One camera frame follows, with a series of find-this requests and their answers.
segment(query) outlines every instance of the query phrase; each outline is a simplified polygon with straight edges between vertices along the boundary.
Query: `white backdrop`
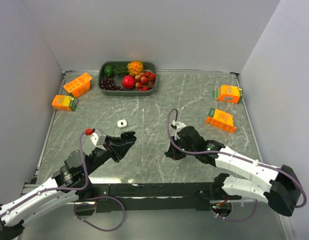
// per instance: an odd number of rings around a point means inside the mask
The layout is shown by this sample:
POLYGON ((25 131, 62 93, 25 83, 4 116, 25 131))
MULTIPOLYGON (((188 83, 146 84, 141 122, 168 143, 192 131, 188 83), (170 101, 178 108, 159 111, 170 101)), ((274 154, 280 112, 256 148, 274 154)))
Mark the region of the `white backdrop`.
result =
POLYGON ((309 240, 309 0, 281 0, 239 81, 263 160, 292 167, 308 195, 290 220, 309 240))
POLYGON ((108 60, 240 73, 280 0, 23 0, 63 71, 108 60))
POLYGON ((22 1, 0 0, 0 203, 30 182, 63 74, 22 1))

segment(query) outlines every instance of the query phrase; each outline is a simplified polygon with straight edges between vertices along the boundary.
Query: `fruit tray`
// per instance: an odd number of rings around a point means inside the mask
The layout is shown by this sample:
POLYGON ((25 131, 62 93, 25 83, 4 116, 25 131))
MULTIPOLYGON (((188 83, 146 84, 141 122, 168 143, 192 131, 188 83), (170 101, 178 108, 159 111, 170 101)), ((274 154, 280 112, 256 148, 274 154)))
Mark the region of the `fruit tray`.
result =
MULTIPOLYGON (((105 95, 111 95, 111 96, 127 96, 127 97, 133 97, 133 96, 149 96, 151 95, 155 89, 158 86, 159 83, 159 78, 157 77, 155 79, 155 83, 153 88, 151 88, 150 90, 147 91, 138 91, 137 87, 134 87, 133 89, 124 89, 124 90, 104 90, 101 88, 101 85, 103 83, 104 78, 106 78, 105 76, 105 67, 106 66, 114 66, 114 67, 125 67, 127 66, 128 63, 130 63, 132 61, 107 61, 106 63, 104 63, 99 71, 99 75, 98 75, 98 88, 100 89, 100 91, 105 94, 105 95)), ((144 71, 150 71, 152 73, 154 73, 157 76, 157 70, 156 70, 156 66, 151 63, 151 62, 147 62, 147 61, 143 61, 143 68, 144 71)), ((115 76, 113 77, 114 80, 114 84, 116 87, 123 87, 122 85, 122 81, 124 79, 124 76, 115 76)))

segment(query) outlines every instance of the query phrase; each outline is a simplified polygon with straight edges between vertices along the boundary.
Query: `cable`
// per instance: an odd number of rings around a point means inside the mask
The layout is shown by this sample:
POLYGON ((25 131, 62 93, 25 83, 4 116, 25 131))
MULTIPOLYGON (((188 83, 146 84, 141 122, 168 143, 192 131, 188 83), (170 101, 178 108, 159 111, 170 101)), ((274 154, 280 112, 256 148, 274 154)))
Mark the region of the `cable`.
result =
MULTIPOLYGON (((81 160, 82 160, 82 165, 83 165, 83 172, 84 172, 84 177, 85 177, 85 184, 83 187, 51 187, 51 188, 46 188, 43 189, 40 192, 40 194, 44 193, 44 192, 48 192, 48 191, 52 191, 52 190, 56 190, 56 191, 62 191, 62 190, 66 190, 66 191, 82 191, 84 190, 88 184, 89 184, 89 177, 88 177, 88 170, 87 170, 87 165, 86 165, 86 161, 85 161, 85 153, 83 151, 83 145, 82 145, 82 138, 84 135, 86 135, 88 132, 88 129, 86 131, 84 131, 83 133, 81 133, 80 137, 79 137, 79 151, 80 151, 80 156, 81 156, 81 160)), ((26 203, 27 201, 29 201, 30 199, 32 199, 33 197, 37 196, 38 193, 34 193, 30 196, 28 196, 27 198, 25 198, 24 200, 18 202, 16 205, 12 206, 11 208, 7 209, 4 213, 0 214, 0 218, 4 217, 5 215, 7 215, 7 212, 9 213, 11 210, 14 210, 15 208, 19 207, 20 205, 26 203)))
POLYGON ((229 199, 230 199, 230 196, 227 196, 226 199, 225 199, 223 202, 217 203, 216 206, 222 206, 222 205, 224 205, 226 202, 228 202, 229 199))
POLYGON ((217 216, 217 218, 220 218, 222 220, 225 220, 225 221, 229 221, 229 222, 245 222, 245 221, 248 221, 249 219, 251 219, 257 212, 257 208, 258 208, 258 201, 255 200, 255 203, 254 203, 254 208, 253 208, 253 211, 252 213, 243 218, 243 219, 233 219, 233 218, 229 218, 229 217, 222 217, 220 215, 217 215, 213 210, 211 211, 215 216, 217 216))
POLYGON ((91 226, 91 227, 93 227, 93 228, 95 228, 95 229, 97 229, 99 231, 103 231, 103 232, 111 232, 111 231, 114 231, 114 230, 117 230, 118 228, 120 228, 121 225, 124 223, 124 219, 125 219, 125 215, 126 215, 124 205, 118 199, 116 199, 116 198, 114 198, 112 196, 97 196, 97 197, 88 198, 87 201, 89 201, 89 200, 97 200, 97 199, 112 199, 112 200, 114 200, 114 201, 116 201, 117 203, 120 204, 121 209, 122 209, 122 219, 121 219, 120 223, 116 227, 111 228, 111 229, 103 229, 103 228, 100 228, 100 227, 92 224, 91 222, 83 219, 82 217, 80 217, 80 216, 78 216, 76 214, 76 209, 79 206, 91 206, 91 207, 94 206, 94 205, 89 204, 89 203, 81 203, 81 204, 79 204, 79 205, 74 207, 73 214, 74 214, 75 218, 77 218, 77 219, 81 220, 82 222, 88 224, 89 226, 91 226))
MULTIPOLYGON (((175 142, 173 141, 173 139, 171 138, 171 135, 170 135, 170 130, 169 130, 170 125, 169 125, 169 122, 170 122, 170 117, 171 117, 171 113, 172 112, 175 112, 175 121, 177 121, 177 119, 178 119, 178 110, 176 108, 171 109, 170 112, 168 113, 168 116, 167 116, 166 131, 167 131, 170 143, 176 149, 178 149, 180 152, 185 153, 185 154, 189 154, 189 155, 223 154, 223 155, 227 155, 227 156, 232 156, 233 158, 240 159, 240 160, 245 161, 247 163, 251 163, 251 164, 254 163, 253 161, 251 161, 249 159, 246 159, 244 157, 237 156, 237 155, 232 155, 232 154, 230 154, 228 152, 223 152, 223 151, 185 151, 185 150, 182 150, 182 148, 178 147, 175 144, 175 142)), ((290 174, 282 171, 280 168, 272 167, 272 166, 269 166, 269 165, 263 164, 263 163, 259 163, 259 165, 264 167, 264 168, 266 168, 266 169, 271 169, 271 170, 277 171, 278 173, 281 173, 281 174, 285 175, 287 178, 289 178, 294 183, 294 185, 296 185, 297 188, 301 191, 301 194, 303 196, 303 202, 300 205, 297 205, 295 207, 296 208, 302 208, 302 207, 304 207, 306 205, 306 203, 307 203, 307 195, 306 195, 303 187, 301 186, 301 184, 296 179, 294 179, 290 174)))

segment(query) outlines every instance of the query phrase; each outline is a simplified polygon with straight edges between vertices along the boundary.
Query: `orange box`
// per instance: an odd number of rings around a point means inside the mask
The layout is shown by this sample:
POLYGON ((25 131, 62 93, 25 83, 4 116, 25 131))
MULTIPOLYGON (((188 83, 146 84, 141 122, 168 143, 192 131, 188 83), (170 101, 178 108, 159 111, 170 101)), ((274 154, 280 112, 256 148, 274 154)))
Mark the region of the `orange box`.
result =
POLYGON ((78 100, 74 96, 56 95, 52 101, 52 106, 56 110, 74 111, 78 105, 78 100))
POLYGON ((63 86, 72 96, 78 98, 90 89, 90 80, 93 79, 87 72, 63 86))
POLYGON ((237 130, 237 127, 234 126, 234 117, 230 113, 221 111, 214 107, 210 109, 205 122, 231 134, 237 130))
POLYGON ((213 91, 212 98, 218 101, 224 101, 228 103, 240 103, 243 98, 244 91, 241 87, 221 85, 217 90, 213 91))

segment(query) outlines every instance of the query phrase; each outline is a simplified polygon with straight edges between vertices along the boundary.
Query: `gray marble surface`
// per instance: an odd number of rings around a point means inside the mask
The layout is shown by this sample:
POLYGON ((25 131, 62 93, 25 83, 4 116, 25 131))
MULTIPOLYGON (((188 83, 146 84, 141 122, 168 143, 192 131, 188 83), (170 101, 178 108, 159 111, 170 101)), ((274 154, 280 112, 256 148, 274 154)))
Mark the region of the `gray marble surface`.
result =
MULTIPOLYGON (((66 83, 82 73, 67 72, 66 83)), ((212 99, 212 92, 220 85, 236 85, 236 76, 227 73, 191 74, 160 72, 157 91, 151 96, 107 96, 98 89, 98 74, 92 73, 91 89, 78 98, 74 112, 57 111, 43 155, 38 183, 47 180, 78 149, 78 139, 86 128, 102 129, 110 136, 135 131, 137 141, 126 157, 115 163, 108 160, 89 177, 92 183, 186 183, 212 182, 220 173, 230 173, 199 162, 193 156, 173 161, 165 157, 169 147, 166 132, 167 114, 179 109, 179 120, 195 129, 207 140, 228 145, 247 157, 259 155, 242 103, 233 104, 212 99), (205 120, 211 107, 234 116, 234 134, 207 125, 205 120), (119 129, 117 121, 126 119, 128 127, 119 129)), ((88 137, 83 150, 89 154, 94 148, 88 137)))

